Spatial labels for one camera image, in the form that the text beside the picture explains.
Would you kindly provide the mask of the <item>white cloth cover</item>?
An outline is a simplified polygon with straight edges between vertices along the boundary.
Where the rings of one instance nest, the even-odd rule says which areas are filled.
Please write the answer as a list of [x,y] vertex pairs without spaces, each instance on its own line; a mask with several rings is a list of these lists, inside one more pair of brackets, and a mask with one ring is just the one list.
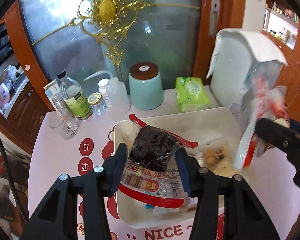
[[208,79],[215,71],[221,47],[222,44],[225,43],[226,37],[242,42],[244,48],[252,54],[257,62],[276,61],[285,66],[289,65],[283,52],[266,35],[255,31],[245,31],[240,28],[225,28],[216,34],[215,46],[210,59],[206,79]]

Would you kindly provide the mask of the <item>red white snack bag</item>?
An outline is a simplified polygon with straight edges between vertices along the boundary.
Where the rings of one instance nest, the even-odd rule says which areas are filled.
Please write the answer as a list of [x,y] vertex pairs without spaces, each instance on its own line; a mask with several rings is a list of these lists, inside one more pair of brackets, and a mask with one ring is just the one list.
[[269,119],[286,128],[290,127],[288,108],[286,106],[285,86],[274,86],[277,75],[273,69],[260,67],[250,75],[251,87],[242,97],[240,121],[242,137],[234,157],[233,166],[237,170],[248,167],[254,158],[270,148],[257,135],[257,122]]

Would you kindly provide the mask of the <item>blue snack packet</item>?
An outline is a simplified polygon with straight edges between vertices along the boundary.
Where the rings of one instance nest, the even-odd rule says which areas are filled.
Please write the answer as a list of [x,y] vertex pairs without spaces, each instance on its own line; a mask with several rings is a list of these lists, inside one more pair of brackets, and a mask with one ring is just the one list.
[[145,205],[145,209],[153,209],[153,208],[155,208],[155,206],[150,205],[150,204]]

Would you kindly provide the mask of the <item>white cosmetic storage box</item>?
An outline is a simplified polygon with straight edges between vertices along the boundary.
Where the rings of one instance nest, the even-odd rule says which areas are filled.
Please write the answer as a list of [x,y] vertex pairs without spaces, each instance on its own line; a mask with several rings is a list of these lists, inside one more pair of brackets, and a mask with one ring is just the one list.
[[283,64],[276,61],[257,62],[243,43],[225,38],[212,74],[210,89],[220,106],[231,108],[240,104],[242,96],[253,86],[253,77],[264,75],[270,87],[279,77]]

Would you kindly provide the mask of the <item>small gold lid jar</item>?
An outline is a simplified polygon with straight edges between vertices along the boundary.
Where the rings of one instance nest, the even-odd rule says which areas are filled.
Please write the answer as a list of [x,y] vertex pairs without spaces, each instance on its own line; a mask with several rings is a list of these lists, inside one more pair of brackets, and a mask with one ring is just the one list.
[[88,103],[95,115],[102,115],[106,110],[106,104],[99,92],[91,94]]

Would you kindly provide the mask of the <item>white blue carton box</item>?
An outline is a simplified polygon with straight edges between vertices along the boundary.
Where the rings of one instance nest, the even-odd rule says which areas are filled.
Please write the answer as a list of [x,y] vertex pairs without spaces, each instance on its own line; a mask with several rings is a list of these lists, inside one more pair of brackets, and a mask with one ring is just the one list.
[[57,112],[57,114],[59,116],[62,116],[60,111],[57,109],[57,107],[55,106],[55,104],[53,103],[53,97],[56,95],[56,94],[59,94],[60,93],[60,88],[59,88],[59,85],[56,81],[56,79],[54,79],[53,81],[51,81],[50,83],[48,83],[47,85],[45,85],[43,87],[44,89],[44,92],[45,92],[45,95],[47,96],[47,98],[49,99],[51,105],[54,107],[55,111]]

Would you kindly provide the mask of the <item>clear bag orange biscuits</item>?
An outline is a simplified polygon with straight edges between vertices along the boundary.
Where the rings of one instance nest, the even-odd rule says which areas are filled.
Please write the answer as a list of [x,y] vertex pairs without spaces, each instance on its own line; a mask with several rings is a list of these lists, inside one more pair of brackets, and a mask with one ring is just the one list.
[[204,155],[204,163],[207,168],[212,168],[224,158],[229,158],[229,154],[225,148],[218,150],[208,149]]

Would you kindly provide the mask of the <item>clear glass cup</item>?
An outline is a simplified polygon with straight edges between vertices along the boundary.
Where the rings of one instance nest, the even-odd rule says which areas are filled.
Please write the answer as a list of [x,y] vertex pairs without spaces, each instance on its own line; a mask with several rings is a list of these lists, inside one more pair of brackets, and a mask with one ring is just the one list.
[[55,115],[49,120],[49,127],[65,140],[73,139],[78,132],[78,125],[72,118],[64,119],[59,115]]

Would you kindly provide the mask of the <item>silver lid glass jar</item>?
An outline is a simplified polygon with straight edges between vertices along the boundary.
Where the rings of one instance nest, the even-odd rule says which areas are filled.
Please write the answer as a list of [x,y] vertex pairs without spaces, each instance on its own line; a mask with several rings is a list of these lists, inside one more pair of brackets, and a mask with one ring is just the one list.
[[56,107],[58,113],[61,115],[63,118],[72,118],[73,113],[64,101],[61,93],[57,93],[53,96],[52,98],[53,104]]

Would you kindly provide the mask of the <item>green tissue pack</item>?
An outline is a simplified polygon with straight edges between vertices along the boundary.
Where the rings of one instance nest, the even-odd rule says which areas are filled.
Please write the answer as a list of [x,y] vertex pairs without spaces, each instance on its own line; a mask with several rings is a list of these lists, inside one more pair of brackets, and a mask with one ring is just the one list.
[[180,113],[208,109],[210,99],[199,77],[178,77],[175,92]]

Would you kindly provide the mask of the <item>clear rice cake packet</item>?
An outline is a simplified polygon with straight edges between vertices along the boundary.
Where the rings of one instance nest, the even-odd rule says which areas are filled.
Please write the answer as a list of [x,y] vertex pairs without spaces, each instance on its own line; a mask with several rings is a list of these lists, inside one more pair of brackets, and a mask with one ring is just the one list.
[[234,169],[232,163],[226,159],[223,159],[212,168],[212,171],[218,175],[227,178],[231,178],[233,175],[238,174],[238,171]]

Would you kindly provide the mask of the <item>white barcode snack packet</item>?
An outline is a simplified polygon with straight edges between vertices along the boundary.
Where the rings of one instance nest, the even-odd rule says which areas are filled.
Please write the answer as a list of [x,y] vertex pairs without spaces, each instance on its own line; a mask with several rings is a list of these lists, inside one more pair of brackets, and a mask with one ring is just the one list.
[[167,214],[173,214],[173,213],[179,213],[179,209],[170,209],[170,208],[165,208],[165,207],[158,207],[156,206],[153,209],[153,214],[154,215],[167,215]]

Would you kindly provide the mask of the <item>red dark seaweed packet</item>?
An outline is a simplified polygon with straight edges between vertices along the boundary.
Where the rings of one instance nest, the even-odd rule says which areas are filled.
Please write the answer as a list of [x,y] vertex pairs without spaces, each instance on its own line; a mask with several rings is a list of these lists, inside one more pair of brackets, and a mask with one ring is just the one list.
[[135,114],[129,115],[133,131],[126,137],[128,160],[121,177],[119,191],[145,204],[177,209],[184,205],[186,193],[174,154],[176,150],[196,148],[172,132],[146,124]]

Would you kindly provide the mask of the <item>white pill bottle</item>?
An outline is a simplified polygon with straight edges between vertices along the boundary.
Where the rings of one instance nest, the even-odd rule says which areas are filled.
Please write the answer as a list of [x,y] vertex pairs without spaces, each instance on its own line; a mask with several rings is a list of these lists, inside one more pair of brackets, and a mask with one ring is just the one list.
[[102,98],[107,107],[112,107],[110,97],[108,95],[107,89],[109,87],[109,79],[102,79],[98,82],[99,93],[102,95]]

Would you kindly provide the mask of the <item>mint green ceramic jar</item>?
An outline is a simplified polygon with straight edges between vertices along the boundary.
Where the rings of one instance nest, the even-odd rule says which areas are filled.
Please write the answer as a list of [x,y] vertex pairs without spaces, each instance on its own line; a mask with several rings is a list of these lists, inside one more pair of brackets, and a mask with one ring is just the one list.
[[140,62],[130,68],[128,75],[132,105],[141,110],[159,107],[164,100],[159,68],[151,62]]

